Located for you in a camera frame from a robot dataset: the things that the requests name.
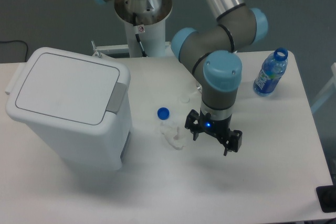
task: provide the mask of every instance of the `cable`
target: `cable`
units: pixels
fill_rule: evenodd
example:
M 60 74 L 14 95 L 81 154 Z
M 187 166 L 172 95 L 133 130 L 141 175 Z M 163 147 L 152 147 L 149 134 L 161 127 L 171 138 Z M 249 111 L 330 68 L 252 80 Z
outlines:
M 137 26 L 136 24 L 137 24 L 136 13 L 133 13 L 133 27 Z M 135 38 L 136 38 L 137 42 L 139 43 L 139 47 L 140 47 L 140 50 L 141 50 L 142 57 L 147 57 L 145 49 L 143 48 L 143 45 L 141 43 L 139 33 L 135 33 Z
M 13 42 L 19 42 L 19 43 L 23 43 L 26 46 L 26 54 L 25 54 L 25 62 L 27 62 L 27 55 L 28 55 L 28 44 L 23 41 L 23 40 L 8 40 L 8 41 L 0 41 L 0 44 L 7 44 L 7 43 L 13 43 Z
M 336 220 L 336 218 L 333 218 L 333 219 L 330 219 L 330 220 L 327 220 L 325 223 L 323 224 L 329 224 L 329 223 L 332 223 L 334 220 Z

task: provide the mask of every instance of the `blue bottle cap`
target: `blue bottle cap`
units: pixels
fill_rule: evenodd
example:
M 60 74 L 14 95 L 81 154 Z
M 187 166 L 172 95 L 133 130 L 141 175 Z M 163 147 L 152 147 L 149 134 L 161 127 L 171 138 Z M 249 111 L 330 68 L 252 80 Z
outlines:
M 280 47 L 274 51 L 274 58 L 278 61 L 284 61 L 288 57 L 288 51 L 286 48 Z
M 169 109 L 162 107 L 158 109 L 158 117 L 161 120 L 167 120 L 169 118 Z

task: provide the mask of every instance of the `table surface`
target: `table surface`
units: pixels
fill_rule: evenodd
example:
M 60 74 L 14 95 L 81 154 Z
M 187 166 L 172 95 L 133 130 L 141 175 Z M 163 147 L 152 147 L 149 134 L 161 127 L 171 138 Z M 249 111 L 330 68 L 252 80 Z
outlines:
M 114 174 L 62 161 L 25 124 L 5 112 L 4 90 L 17 64 L 0 65 L 0 219 L 2 223 L 272 223 L 333 218 L 315 188 L 331 178 L 292 53 L 274 93 L 253 92 L 270 52 L 239 53 L 243 62 L 231 129 L 243 132 L 238 153 L 184 129 L 199 110 L 195 80 L 174 57 L 115 59 L 131 71 L 134 130 Z M 190 101 L 182 103 L 180 97 Z M 160 132 L 158 108 L 178 126 L 175 150 Z

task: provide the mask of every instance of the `plastic bottle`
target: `plastic bottle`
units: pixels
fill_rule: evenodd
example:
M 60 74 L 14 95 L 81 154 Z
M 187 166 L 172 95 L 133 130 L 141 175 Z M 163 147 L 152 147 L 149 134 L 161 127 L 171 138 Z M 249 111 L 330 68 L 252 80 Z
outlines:
M 259 96 L 266 97 L 274 91 L 286 71 L 287 57 L 287 49 L 280 47 L 266 58 L 253 84 L 253 89 Z

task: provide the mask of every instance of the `bottle label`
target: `bottle label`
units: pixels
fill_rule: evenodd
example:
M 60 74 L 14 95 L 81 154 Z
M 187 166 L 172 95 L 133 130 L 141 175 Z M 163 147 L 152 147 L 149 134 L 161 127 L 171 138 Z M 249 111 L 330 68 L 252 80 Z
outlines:
M 268 74 L 261 69 L 258 78 L 255 80 L 255 88 L 260 93 L 271 93 L 275 89 L 276 85 L 278 84 L 279 78 L 272 78 L 272 73 Z

